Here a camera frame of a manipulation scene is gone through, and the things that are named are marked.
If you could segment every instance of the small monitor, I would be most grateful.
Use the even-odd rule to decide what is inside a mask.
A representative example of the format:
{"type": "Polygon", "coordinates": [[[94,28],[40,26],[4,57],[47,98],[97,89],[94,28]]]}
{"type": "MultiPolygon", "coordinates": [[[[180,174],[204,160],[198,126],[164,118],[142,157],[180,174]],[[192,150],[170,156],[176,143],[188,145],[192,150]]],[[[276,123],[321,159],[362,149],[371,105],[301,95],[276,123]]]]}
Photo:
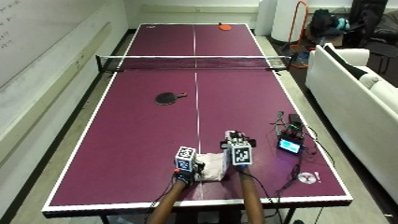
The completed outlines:
{"type": "Polygon", "coordinates": [[[298,154],[302,143],[291,138],[281,136],[277,142],[277,147],[293,154],[298,154]]]}

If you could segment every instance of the hand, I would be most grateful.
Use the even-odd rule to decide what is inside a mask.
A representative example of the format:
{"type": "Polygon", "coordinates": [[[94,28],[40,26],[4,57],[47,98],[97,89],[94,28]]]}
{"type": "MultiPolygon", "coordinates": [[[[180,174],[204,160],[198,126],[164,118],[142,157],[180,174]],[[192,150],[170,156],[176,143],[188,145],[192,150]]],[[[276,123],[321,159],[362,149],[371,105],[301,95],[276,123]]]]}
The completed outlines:
{"type": "Polygon", "coordinates": [[[185,188],[189,188],[196,182],[196,173],[196,170],[192,172],[180,169],[174,170],[174,178],[185,183],[185,188]]]}

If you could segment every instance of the screen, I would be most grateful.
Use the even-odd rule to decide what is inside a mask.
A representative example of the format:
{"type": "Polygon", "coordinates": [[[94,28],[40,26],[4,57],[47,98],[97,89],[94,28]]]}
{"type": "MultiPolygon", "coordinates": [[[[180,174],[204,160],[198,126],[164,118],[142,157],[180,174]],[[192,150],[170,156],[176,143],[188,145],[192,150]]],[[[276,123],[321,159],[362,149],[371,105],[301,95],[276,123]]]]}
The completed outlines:
{"type": "Polygon", "coordinates": [[[301,145],[281,138],[281,140],[278,141],[278,147],[286,149],[288,151],[291,151],[293,153],[298,153],[301,145]]]}

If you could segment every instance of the table leg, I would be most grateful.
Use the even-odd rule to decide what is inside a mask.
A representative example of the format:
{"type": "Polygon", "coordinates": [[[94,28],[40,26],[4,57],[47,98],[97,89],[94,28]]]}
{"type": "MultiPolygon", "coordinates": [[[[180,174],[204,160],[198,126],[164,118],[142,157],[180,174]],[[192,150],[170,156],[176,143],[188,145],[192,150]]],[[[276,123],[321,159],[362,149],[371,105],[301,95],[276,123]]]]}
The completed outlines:
{"type": "Polygon", "coordinates": [[[110,224],[108,216],[101,216],[101,221],[104,224],[110,224]]]}
{"type": "Polygon", "coordinates": [[[288,212],[288,216],[285,217],[284,224],[289,224],[291,218],[294,217],[295,208],[290,208],[288,212]]]}

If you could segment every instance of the white cloth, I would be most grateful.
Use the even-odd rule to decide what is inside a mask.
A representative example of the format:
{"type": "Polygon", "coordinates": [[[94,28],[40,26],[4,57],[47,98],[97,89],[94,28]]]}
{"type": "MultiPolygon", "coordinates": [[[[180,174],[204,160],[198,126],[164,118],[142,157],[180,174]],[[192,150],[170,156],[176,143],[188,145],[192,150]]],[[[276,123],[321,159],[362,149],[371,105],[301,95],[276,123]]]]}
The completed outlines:
{"type": "Polygon", "coordinates": [[[197,154],[197,160],[205,163],[198,181],[220,181],[225,176],[224,153],[197,154]]]}

